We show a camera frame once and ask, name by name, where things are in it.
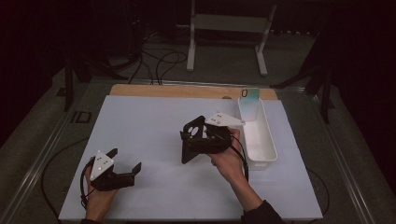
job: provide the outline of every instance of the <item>sleeve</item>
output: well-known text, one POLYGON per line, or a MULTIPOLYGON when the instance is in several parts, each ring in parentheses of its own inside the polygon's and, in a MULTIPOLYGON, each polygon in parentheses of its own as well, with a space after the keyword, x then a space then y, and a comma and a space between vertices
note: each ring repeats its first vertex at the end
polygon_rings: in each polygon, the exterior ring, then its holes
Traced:
POLYGON ((92 221, 89 219, 82 219, 80 224, 102 224, 102 222, 92 221))
POLYGON ((243 224, 284 224, 285 222, 267 201, 253 210, 244 212, 241 218, 243 224))

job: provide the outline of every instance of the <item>white tabletop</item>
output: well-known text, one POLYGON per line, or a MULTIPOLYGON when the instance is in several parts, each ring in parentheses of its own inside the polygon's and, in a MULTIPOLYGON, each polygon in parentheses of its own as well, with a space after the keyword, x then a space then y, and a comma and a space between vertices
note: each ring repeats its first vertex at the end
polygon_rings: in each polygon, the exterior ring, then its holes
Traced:
MULTIPOLYGON (((280 101, 263 101, 278 158, 249 183, 284 219, 321 218, 318 201, 280 101)), ((122 220, 238 220, 242 207, 206 155, 181 163, 180 131, 203 115, 239 117, 236 100, 107 96, 62 208, 60 219, 85 217, 79 177, 98 150, 117 148, 114 172, 142 162, 135 185, 120 189, 106 218, 122 220)))

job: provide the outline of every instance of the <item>white container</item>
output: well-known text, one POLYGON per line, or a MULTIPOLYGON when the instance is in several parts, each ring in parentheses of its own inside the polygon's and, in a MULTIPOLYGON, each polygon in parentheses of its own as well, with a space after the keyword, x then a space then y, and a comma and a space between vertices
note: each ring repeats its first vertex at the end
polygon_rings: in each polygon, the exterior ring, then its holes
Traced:
POLYGON ((268 127, 262 100, 238 100, 241 119, 245 121, 241 141, 245 143, 249 170, 264 170, 276 161, 277 153, 268 127))

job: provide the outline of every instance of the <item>black cable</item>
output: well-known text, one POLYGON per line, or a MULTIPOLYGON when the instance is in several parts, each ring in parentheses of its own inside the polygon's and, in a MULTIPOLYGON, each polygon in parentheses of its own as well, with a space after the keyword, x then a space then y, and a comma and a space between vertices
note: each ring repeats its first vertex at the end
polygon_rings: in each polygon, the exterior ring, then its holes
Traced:
POLYGON ((150 68, 149 68, 149 65, 148 64, 146 64, 145 62, 143 62, 143 65, 145 65, 146 66, 146 69, 148 70, 148 77, 149 77, 149 79, 150 79, 150 85, 153 85, 154 84, 154 77, 153 77, 153 75, 152 75, 152 73, 151 73, 151 70, 150 70, 150 68))
POLYGON ((81 142, 84 142, 84 141, 86 141, 86 140, 88 140, 88 139, 89 139, 89 137, 83 138, 83 139, 81 139, 81 140, 79 140, 79 141, 77 141, 77 142, 75 142, 75 143, 73 143, 73 144, 71 144, 71 145, 69 145, 69 146, 67 146, 67 147, 64 147, 64 148, 62 148, 61 150, 59 150, 57 153, 55 153, 55 155, 53 155, 53 156, 49 159, 49 161, 47 162, 46 166, 45 166, 44 169, 43 169, 43 172, 41 173, 41 181, 40 181, 41 193, 43 194, 44 200, 46 201, 47 205, 49 206, 50 210, 52 211, 52 214, 55 215, 55 218, 56 218, 56 220, 57 220, 57 222, 58 222, 59 224, 62 224, 62 221, 58 218, 58 216, 59 216, 59 215, 58 215, 58 212, 56 211, 55 207, 54 207, 54 206, 52 205, 52 203, 50 202, 50 199, 48 198, 48 196, 47 196, 47 194, 46 194, 46 191, 45 191, 45 188, 44 188, 44 177, 45 177, 45 174, 46 174, 46 172, 47 172, 47 169, 48 169, 49 166, 50 166, 50 163, 51 163, 57 156, 59 156, 62 152, 66 151, 66 150, 69 149, 70 147, 73 147, 73 146, 75 146, 75 145, 77 145, 77 144, 79 144, 79 143, 81 143, 81 142))
POLYGON ((244 163, 245 178, 246 178, 247 181, 248 181, 248 159, 247 159, 247 156, 246 156, 246 154, 245 154, 245 149, 244 149, 244 147, 242 146, 242 143, 239 141, 238 138, 236 138, 236 137, 233 136, 232 134, 231 134, 231 137, 232 137, 233 139, 235 139, 235 140, 239 143, 239 146, 241 147, 242 152, 243 152, 243 154, 244 154, 244 156, 242 157, 241 152, 240 152, 239 150, 237 150, 233 145, 231 145, 231 148, 233 149, 233 151, 235 151, 235 152, 239 155, 239 157, 240 157, 241 160, 242 160, 242 163, 244 163))
POLYGON ((79 190, 81 192, 80 198, 81 198, 81 205, 84 207, 84 209, 87 209, 87 204, 88 204, 88 199, 87 197, 95 190, 91 190, 87 195, 85 195, 85 190, 84 190, 84 177, 85 177, 85 172, 90 166, 93 166, 94 160, 88 161, 88 163, 84 166, 81 172, 81 176, 79 178, 79 190))
POLYGON ((140 67, 142 66, 143 63, 143 58, 142 58, 142 53, 139 54, 139 59, 140 59, 140 63, 137 66, 136 70, 134 70, 134 73, 131 75, 131 77, 129 78, 128 84, 131 84, 132 80, 134 79, 134 77, 137 75, 137 72, 140 70, 140 67))
MULTIPOLYGON (((330 207, 330 192, 329 192, 329 189, 327 188, 327 185, 326 185, 326 183, 324 182, 324 180, 323 180, 317 173, 315 173, 313 170, 309 169, 309 168, 306 167, 306 166, 305 166, 305 168, 306 168, 307 171, 309 171, 309 172, 311 172, 312 174, 314 174, 314 175, 320 180, 320 182, 323 184, 324 188, 326 189, 327 204, 326 204, 326 208, 324 209, 324 212, 322 213, 322 215, 325 216, 325 215, 327 214, 327 212, 329 211, 329 207, 330 207)), ((317 220, 317 219, 314 219, 314 220, 308 222, 307 224, 314 223, 314 222, 316 222, 316 221, 318 221, 318 220, 317 220)))
POLYGON ((169 72, 172 68, 174 68, 178 63, 184 63, 184 62, 187 60, 188 57, 187 57, 187 54, 185 54, 185 53, 183 53, 183 52, 175 51, 175 50, 173 50, 173 49, 156 49, 156 50, 170 50, 170 51, 171 51, 171 52, 165 53, 161 58, 159 58, 159 57, 157 57, 157 56, 155 56, 155 55, 153 55, 153 54, 150 54, 150 53, 148 53, 148 52, 146 52, 145 50, 142 49, 142 52, 143 52, 143 53, 145 53, 145 54, 147 54, 148 56, 150 56, 150 57, 152 57, 152 58, 158 60, 157 65, 156 65, 156 69, 155 69, 155 76, 156 76, 156 78, 157 78, 158 84, 159 84, 159 85, 162 85, 162 84, 163 84, 163 76, 164 76, 167 72, 169 72), (170 61, 167 61, 167 60, 164 59, 164 58, 166 58, 166 57, 168 57, 169 55, 172 55, 172 54, 176 54, 176 56, 177 56, 177 60, 176 60, 176 61, 170 62, 170 61), (159 74, 159 67, 160 67, 160 64, 161 64, 161 63, 170 63, 170 64, 172 64, 172 65, 171 65, 171 67, 169 67, 168 69, 166 69, 166 70, 160 75, 160 74, 159 74))

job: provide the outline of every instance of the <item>metal frame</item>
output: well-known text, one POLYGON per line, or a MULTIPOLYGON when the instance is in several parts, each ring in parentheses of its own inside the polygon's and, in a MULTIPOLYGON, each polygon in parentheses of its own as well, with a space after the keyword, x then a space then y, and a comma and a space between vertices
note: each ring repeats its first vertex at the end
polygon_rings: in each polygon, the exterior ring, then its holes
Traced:
POLYGON ((195 13, 195 0, 191 0, 191 24, 190 24, 190 47, 187 59, 187 71, 194 70, 195 61, 195 30, 221 30, 221 31, 239 31, 262 34, 262 42, 255 47, 257 62, 259 64, 260 75, 267 76, 267 67, 265 65, 262 51, 270 33, 272 21, 276 12, 276 5, 272 5, 268 18, 255 17, 235 17, 220 16, 195 13))

